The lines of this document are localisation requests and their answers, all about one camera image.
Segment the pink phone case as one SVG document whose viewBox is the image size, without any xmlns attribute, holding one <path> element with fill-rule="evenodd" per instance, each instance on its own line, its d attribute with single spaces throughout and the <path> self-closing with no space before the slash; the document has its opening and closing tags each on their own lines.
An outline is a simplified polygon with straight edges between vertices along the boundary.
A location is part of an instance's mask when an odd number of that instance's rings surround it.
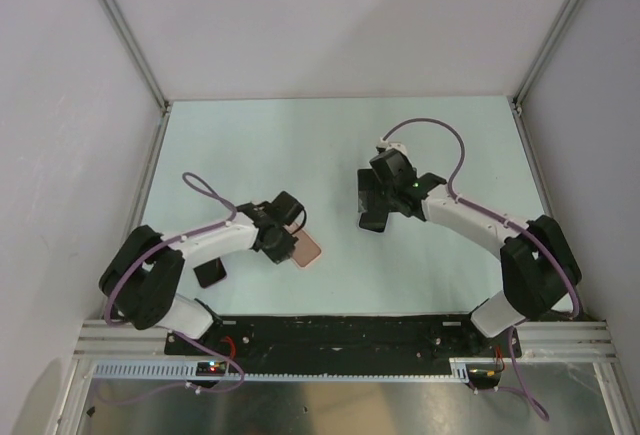
<svg viewBox="0 0 640 435">
<path fill-rule="evenodd" d="M 322 255 L 320 245 L 299 224 L 293 223 L 288 229 L 297 238 L 292 255 L 293 263 L 299 269 L 309 268 Z"/>
</svg>

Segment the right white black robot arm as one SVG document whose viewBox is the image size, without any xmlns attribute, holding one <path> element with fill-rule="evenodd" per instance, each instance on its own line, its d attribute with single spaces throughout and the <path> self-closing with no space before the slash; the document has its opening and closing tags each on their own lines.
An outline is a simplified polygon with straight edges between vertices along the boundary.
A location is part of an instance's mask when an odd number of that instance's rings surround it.
<svg viewBox="0 0 640 435">
<path fill-rule="evenodd" d="M 469 353 L 486 355 L 504 330 L 539 318 L 564 296 L 580 307 L 575 287 L 582 273 L 553 218 L 518 220 L 455 196 L 449 180 L 419 176 L 396 148 L 380 149 L 357 171 L 357 190 L 361 229 L 382 233 L 389 215 L 399 213 L 448 228 L 499 261 L 502 289 L 471 312 L 472 324 L 461 333 Z"/>
</svg>

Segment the black phone purple edge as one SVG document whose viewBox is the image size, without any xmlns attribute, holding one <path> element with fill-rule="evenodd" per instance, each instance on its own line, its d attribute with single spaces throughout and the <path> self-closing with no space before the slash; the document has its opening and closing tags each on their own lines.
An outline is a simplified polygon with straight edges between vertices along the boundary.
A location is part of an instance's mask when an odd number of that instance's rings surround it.
<svg viewBox="0 0 640 435">
<path fill-rule="evenodd" d="M 194 273 L 199 286 L 203 289 L 221 282 L 227 276 L 227 271 L 220 258 L 196 266 Z"/>
</svg>

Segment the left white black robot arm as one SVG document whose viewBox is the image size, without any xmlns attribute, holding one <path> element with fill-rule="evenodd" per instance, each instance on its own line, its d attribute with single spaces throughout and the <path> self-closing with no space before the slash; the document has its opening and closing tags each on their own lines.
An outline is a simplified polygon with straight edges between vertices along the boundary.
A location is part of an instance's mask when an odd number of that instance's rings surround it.
<svg viewBox="0 0 640 435">
<path fill-rule="evenodd" d="M 221 201 L 230 215 L 211 225 L 179 235 L 167 235 L 148 225 L 135 228 L 99 280 L 112 311 L 138 330 L 161 327 L 186 336 L 201 354 L 221 344 L 222 323 L 196 296 L 179 292 L 189 278 L 208 288 L 226 277 L 222 258 L 254 251 L 273 263 L 292 258 L 299 241 L 297 219 L 307 220 L 305 207 L 286 191 L 274 200 L 234 206 Z"/>
</svg>

